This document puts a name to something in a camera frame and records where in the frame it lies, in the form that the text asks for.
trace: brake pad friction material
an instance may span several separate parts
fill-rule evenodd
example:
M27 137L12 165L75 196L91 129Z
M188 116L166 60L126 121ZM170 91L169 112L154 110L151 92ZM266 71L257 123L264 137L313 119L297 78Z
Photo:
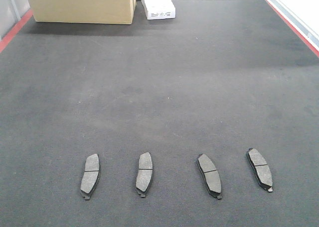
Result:
M269 166L264 157L254 148L248 149L247 158L252 166L258 184L268 192L273 191L273 179Z
M153 162L149 152L140 155L139 172L136 177L136 191L140 197L144 198L151 186L153 178Z
M100 161L98 154L93 154L86 159L85 170L81 182L81 194L87 201L91 198L100 179Z
M197 159L197 165L204 178L209 194L220 200L222 198L221 182L214 163L207 155L201 154Z

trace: gray carpet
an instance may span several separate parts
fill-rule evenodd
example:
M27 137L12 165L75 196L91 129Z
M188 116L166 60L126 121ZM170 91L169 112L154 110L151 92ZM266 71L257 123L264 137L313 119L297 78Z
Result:
M1 227L319 226L319 59L264 0L173 3L175 19L147 21L139 2L124 26L32 18L0 54ZM93 153L101 179L84 201ZM218 168L220 201L200 153Z

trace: white box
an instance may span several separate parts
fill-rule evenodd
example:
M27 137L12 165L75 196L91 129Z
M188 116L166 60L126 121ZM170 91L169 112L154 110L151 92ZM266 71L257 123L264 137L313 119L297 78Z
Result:
M175 18L175 6L171 0L141 0L147 19Z

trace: white wall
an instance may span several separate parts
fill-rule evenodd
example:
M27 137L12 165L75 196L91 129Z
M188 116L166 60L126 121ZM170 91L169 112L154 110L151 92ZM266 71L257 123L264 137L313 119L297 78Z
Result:
M28 0L0 0L0 40L29 9Z
M279 0L319 36L319 0Z

